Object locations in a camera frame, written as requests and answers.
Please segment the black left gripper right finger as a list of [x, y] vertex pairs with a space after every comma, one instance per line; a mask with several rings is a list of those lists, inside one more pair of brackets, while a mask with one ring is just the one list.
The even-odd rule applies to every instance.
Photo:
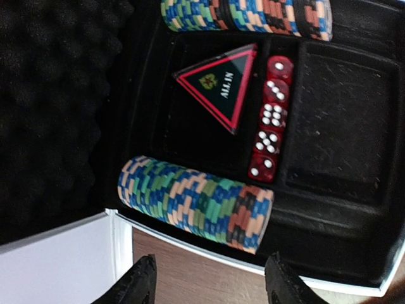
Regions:
[[280, 258], [272, 254], [265, 264], [268, 303], [272, 304], [327, 304]]

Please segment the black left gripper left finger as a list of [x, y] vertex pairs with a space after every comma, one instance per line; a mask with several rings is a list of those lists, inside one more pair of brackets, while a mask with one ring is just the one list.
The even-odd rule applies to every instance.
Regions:
[[101, 303], [155, 303], [156, 283], [157, 265], [155, 256], [142, 256], [101, 296]]

